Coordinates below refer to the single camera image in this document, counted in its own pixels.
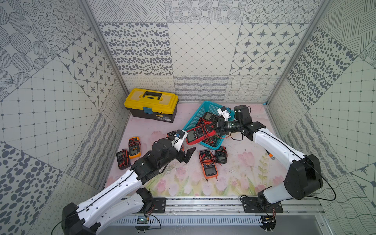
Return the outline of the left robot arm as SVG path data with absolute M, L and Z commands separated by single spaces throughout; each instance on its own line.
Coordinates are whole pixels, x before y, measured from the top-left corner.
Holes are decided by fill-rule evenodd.
M 144 185 L 173 160 L 190 161 L 196 148 L 183 151 L 182 143 L 181 140 L 158 140 L 110 186 L 78 205 L 68 204 L 62 211 L 63 233 L 98 235 L 125 216 L 151 211 L 153 196 Z

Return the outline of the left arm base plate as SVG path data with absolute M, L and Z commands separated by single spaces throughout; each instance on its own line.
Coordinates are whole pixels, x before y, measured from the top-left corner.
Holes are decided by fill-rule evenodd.
M 138 213 L 165 213 L 166 208 L 166 198 L 165 197 L 156 197 L 152 201 L 146 202 L 142 209 Z

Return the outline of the red multimeter with grey screen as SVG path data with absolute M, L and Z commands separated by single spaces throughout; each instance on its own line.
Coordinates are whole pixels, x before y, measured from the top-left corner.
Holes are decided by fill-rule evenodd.
M 189 146 L 198 144 L 216 134 L 215 129 L 209 124 L 202 124 L 189 130 L 186 142 Z

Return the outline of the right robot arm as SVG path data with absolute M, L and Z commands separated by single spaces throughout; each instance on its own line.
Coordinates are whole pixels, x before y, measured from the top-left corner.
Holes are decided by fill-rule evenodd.
M 323 187 L 323 177 L 319 159 L 313 154 L 305 155 L 272 134 L 264 124 L 252 121 L 249 108 L 239 105 L 234 108 L 234 120 L 226 107 L 217 109 L 219 134 L 239 132 L 243 137 L 260 145 L 275 157 L 286 169 L 282 183 L 258 193 L 260 204 L 275 204 L 284 200 L 301 200 Z

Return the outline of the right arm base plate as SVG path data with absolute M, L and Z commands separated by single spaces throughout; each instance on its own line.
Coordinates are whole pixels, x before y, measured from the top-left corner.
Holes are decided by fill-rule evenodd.
M 240 198 L 245 213 L 283 213 L 281 203 L 269 204 L 260 203 L 256 197 L 247 197 L 243 195 Z

